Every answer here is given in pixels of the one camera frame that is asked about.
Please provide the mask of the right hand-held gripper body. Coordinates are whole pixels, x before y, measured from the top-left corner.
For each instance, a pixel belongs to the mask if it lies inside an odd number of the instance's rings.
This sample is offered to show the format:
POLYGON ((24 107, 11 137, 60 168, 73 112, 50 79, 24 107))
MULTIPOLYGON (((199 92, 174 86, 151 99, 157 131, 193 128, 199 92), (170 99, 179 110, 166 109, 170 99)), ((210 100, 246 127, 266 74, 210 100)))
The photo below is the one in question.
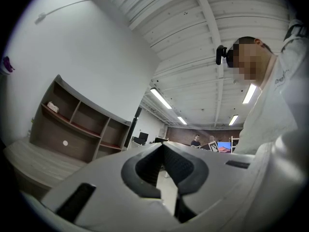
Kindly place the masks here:
POLYGON ((210 142, 208 144, 203 145, 201 147, 201 149, 210 150, 212 152, 218 152, 219 151, 218 144, 217 144, 216 141, 213 141, 213 142, 210 142))

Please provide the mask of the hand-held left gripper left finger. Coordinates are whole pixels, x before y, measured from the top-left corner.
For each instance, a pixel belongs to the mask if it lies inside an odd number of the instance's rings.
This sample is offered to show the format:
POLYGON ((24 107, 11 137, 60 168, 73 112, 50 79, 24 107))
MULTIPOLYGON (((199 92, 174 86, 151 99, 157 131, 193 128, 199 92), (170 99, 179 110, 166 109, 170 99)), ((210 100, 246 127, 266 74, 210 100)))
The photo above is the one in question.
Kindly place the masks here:
POLYGON ((74 230, 167 232, 178 226, 156 187, 162 144, 99 158, 52 188, 42 203, 74 230))

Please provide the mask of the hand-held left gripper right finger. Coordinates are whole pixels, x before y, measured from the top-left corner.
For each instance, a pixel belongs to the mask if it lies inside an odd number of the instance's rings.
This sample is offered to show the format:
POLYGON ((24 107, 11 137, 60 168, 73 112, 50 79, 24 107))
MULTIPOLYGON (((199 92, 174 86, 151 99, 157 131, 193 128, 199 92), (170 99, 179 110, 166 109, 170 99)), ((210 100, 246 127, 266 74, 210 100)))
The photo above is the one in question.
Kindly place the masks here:
POLYGON ((239 155, 164 142, 166 169, 177 181, 172 227, 257 227, 261 153, 239 155))

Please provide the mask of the grey wooden shelf unit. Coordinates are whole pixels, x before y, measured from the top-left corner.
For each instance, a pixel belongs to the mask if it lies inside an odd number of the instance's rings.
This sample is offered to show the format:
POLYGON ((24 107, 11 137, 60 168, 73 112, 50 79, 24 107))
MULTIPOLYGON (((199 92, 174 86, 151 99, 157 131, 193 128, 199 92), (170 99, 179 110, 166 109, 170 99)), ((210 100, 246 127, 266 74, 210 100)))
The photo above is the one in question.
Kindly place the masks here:
POLYGON ((90 101, 57 75, 38 106, 29 141, 89 163, 121 152, 130 127, 131 122, 90 101), (59 108, 57 114, 48 102, 59 108))

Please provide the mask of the monitor with blue screen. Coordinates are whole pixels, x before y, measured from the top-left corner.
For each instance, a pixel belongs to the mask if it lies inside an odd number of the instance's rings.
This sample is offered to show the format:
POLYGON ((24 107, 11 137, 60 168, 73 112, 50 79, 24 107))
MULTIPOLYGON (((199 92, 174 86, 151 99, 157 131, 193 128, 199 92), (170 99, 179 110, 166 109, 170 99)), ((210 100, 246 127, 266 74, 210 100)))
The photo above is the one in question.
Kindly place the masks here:
POLYGON ((231 153, 231 143, 230 142, 218 142, 218 150, 221 153, 231 153))

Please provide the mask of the person's grey shirt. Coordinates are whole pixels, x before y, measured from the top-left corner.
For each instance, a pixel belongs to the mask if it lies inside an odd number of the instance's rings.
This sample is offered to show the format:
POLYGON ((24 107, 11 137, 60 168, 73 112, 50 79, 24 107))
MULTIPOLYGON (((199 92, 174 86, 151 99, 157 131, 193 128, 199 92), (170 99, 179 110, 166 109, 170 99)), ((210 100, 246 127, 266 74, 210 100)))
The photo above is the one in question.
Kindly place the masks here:
POLYGON ((283 47, 261 93, 239 134, 236 154, 256 154, 259 146, 297 129, 281 92, 309 55, 309 31, 299 19, 290 22, 283 47))

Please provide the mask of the purple cloth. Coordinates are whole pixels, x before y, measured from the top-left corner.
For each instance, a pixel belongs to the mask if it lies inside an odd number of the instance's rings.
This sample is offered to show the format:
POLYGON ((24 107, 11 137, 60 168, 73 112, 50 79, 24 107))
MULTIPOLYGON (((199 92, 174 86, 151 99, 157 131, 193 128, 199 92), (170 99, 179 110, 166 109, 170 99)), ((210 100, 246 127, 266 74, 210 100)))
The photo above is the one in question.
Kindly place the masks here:
POLYGON ((13 68, 12 65, 10 64, 10 59, 8 56, 5 56, 3 58, 3 65, 9 73, 12 73, 15 70, 15 68, 13 68))

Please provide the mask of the white shelving frame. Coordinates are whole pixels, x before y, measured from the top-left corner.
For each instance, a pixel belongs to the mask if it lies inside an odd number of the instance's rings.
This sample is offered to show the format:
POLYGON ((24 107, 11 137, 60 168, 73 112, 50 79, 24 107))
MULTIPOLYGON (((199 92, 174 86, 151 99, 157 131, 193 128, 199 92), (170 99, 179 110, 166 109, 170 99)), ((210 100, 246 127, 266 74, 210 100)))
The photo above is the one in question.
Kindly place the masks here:
POLYGON ((239 143, 239 138, 231 137, 231 153, 233 153, 239 143))

